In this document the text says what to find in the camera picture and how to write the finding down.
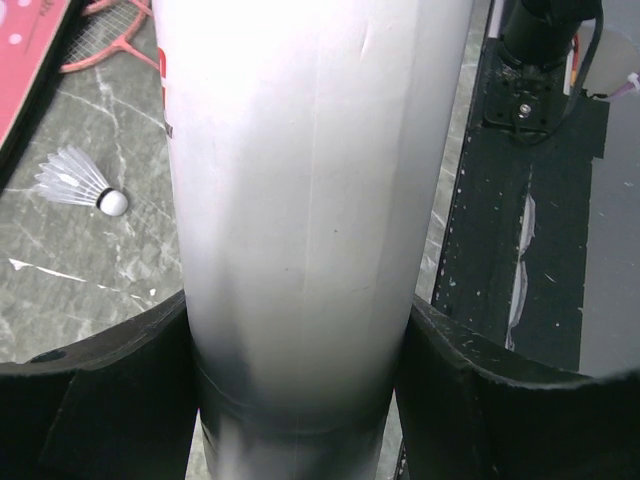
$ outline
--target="gray tile floor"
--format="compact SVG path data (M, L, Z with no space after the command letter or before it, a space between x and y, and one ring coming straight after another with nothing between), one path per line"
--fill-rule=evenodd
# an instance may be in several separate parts
M430 298L462 146L489 0L477 0L417 292ZM135 38L151 56L151 22ZM157 72L126 53L68 75L0 199L0 362L96 334L182 287ZM129 213L110 218L47 203L33 191L46 154L76 145L122 187ZM187 472L204 479L196 430ZM378 479L392 477L400 426L391 409Z

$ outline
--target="black cable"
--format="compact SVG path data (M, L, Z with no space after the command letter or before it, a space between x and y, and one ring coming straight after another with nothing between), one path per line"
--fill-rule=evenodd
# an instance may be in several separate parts
M565 119L571 115L573 112L576 103L578 102L578 97L582 94L582 87L584 86L584 82L589 74L589 70L591 69L591 64L593 63L593 59L596 55L596 51L598 50L598 45L600 44L600 39L602 38L602 31L604 30L604 11L602 10L602 2L598 2L598 6L596 8L596 26L593 32L593 37L591 38L591 42L589 42L589 48L587 48L587 52L584 55L584 60L582 61L582 65L580 66L580 70L578 72L578 76L576 78L576 83L573 86L573 90L571 91L571 95L569 95L569 100L567 100L567 104L565 105L564 112L562 113L562 117L558 121L558 123L553 127L550 131L545 132L541 135L528 135L524 136L523 132L520 130L518 125L518 107L513 109L511 114L511 120L513 122L515 128L515 137L520 143L524 143L525 145L538 145L549 137L553 136L560 126L563 124Z

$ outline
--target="badminton racket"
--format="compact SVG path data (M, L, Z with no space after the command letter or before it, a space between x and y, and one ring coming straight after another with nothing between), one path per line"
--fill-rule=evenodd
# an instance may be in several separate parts
M76 72L125 51L158 70L158 64L129 42L148 14L149 0L99 0L87 5L87 23L67 52L63 73Z

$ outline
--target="shuttlecock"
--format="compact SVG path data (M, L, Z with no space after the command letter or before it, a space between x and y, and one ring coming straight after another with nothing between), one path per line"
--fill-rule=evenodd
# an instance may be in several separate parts
M60 148L41 163L40 182L35 190L51 202L95 206L117 217L126 212L129 201L122 192L109 186L91 157L79 148Z

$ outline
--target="bolt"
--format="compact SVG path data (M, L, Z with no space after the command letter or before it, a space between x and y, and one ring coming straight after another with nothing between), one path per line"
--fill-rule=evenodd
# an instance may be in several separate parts
M520 113L518 114L518 116L520 118L527 118L531 113L531 106L527 105L526 103L523 103L522 105L520 105L519 110L520 110Z

